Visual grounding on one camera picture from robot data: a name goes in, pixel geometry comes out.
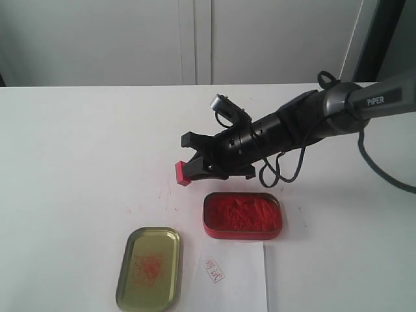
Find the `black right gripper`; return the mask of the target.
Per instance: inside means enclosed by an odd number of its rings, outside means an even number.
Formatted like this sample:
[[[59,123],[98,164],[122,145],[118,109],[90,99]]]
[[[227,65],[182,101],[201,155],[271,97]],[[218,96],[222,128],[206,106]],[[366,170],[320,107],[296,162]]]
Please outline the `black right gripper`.
[[[183,148],[192,148],[194,156],[183,165],[183,175],[190,181],[203,179],[227,180],[229,177],[255,177],[255,168],[247,158],[240,135],[234,126],[214,136],[188,132],[181,137]]]

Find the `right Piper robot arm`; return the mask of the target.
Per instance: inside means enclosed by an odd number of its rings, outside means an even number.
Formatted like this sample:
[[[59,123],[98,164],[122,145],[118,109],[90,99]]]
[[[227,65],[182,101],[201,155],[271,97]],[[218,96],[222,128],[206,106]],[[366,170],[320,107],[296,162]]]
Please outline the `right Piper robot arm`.
[[[318,81],[319,90],[304,92],[257,121],[228,97],[216,95],[211,109],[230,126],[214,136],[188,132],[181,137],[182,147],[195,154],[175,164],[177,182],[251,179],[254,163],[269,156],[357,133],[373,118],[415,112],[414,70],[367,87],[342,83],[326,71]]]

